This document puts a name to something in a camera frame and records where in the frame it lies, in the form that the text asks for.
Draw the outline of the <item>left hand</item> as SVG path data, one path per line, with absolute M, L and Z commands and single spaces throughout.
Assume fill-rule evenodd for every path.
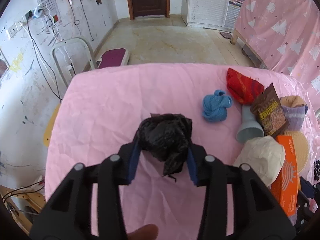
M 154 224 L 145 225 L 127 235 L 129 240 L 155 240 L 158 236 L 158 227 Z

